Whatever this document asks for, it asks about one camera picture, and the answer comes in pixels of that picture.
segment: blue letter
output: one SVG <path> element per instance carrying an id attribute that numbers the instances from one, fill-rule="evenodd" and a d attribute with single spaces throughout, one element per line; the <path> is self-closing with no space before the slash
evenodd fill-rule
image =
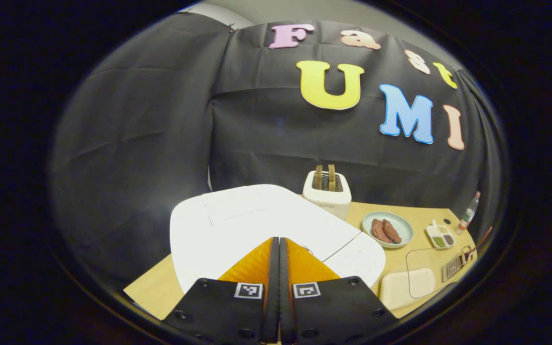
<path id="1" fill-rule="evenodd" d="M 414 139 L 425 144 L 432 144 L 434 137 L 431 135 L 431 107 L 434 105 L 429 98 L 417 96 L 412 107 L 408 106 L 402 91 L 393 85 L 382 84 L 380 87 L 385 93 L 386 115 L 385 123 L 380 126 L 380 131 L 386 135 L 398 136 L 397 118 L 402 125 L 403 135 L 407 137 L 414 131 Z"/>

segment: plastic bottle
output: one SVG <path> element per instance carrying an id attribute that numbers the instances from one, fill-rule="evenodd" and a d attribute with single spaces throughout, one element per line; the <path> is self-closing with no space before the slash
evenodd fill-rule
<path id="1" fill-rule="evenodd" d="M 478 201 L 479 200 L 480 200 L 480 192 L 476 192 L 476 195 L 474 196 L 474 199 L 471 200 L 470 204 L 467 207 L 466 213 L 461 218 L 461 221 L 460 221 L 460 224 L 459 224 L 459 228 L 461 230 L 467 229 L 468 225 L 472 221 L 472 218 L 474 218 L 474 214 L 476 213 L 476 210 L 478 209 Z"/>

